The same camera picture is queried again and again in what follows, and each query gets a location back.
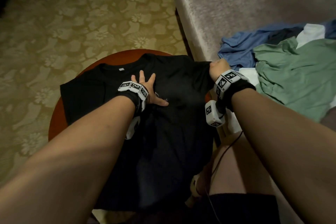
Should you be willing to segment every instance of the finger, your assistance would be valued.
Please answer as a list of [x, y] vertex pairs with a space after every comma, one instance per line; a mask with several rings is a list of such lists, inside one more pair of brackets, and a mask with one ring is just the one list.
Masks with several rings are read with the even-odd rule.
[[152, 74], [151, 77], [149, 78], [148, 80], [148, 83], [153, 86], [154, 82], [155, 82], [155, 77], [156, 75], [155, 74]]
[[159, 105], [159, 106], [167, 106], [167, 105], [169, 105], [169, 103], [167, 101], [163, 100], [162, 98], [158, 98], [158, 97], [156, 97], [154, 99], [153, 103], [156, 104], [156, 105]]
[[132, 76], [131, 76], [131, 80], [132, 80], [133, 82], [137, 82], [137, 80], [136, 80], [136, 78], [135, 78], [135, 75], [132, 75]]
[[140, 70], [140, 76], [139, 76], [139, 83], [145, 83], [145, 75], [144, 72], [142, 70]]

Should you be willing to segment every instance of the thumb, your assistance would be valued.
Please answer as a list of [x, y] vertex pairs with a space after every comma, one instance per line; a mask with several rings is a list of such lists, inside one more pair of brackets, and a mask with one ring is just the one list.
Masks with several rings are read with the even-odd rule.
[[159, 105], [159, 106], [169, 105], [169, 103], [167, 101], [163, 100], [162, 98], [158, 98], [158, 97], [155, 98], [154, 104]]

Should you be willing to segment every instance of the bare leg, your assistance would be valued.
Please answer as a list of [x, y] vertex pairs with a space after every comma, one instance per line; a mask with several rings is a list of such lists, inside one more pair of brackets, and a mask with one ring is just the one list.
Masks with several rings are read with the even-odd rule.
[[204, 167], [197, 181], [197, 191], [205, 195], [220, 193], [274, 194], [270, 175], [260, 162], [244, 134], [224, 154], [216, 172], [216, 167], [225, 149], [239, 136], [239, 133], [226, 137], [214, 152], [211, 161]]

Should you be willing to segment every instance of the person's left hand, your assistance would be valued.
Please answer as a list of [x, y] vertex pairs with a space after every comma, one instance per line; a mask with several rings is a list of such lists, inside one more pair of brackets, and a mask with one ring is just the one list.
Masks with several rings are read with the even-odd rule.
[[[132, 75], [131, 80], [133, 82], [137, 82], [135, 75]], [[167, 106], [169, 103], [161, 98], [158, 98], [154, 92], [153, 84], [155, 82], [155, 74], [152, 74], [152, 76], [149, 78], [148, 82], [145, 81], [145, 75], [142, 70], [140, 70], [139, 75], [139, 83], [146, 87], [148, 90], [149, 96], [148, 96], [148, 103], [149, 104], [156, 104], [160, 106]]]

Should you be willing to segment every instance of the forearm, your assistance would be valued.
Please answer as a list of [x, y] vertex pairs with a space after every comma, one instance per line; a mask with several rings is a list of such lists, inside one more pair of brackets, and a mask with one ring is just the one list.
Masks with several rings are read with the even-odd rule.
[[4, 223], [83, 223], [115, 165], [134, 110], [130, 99], [116, 97], [32, 156], [0, 192]]
[[232, 97], [236, 117], [292, 206], [310, 223], [336, 218], [336, 133], [258, 94]]

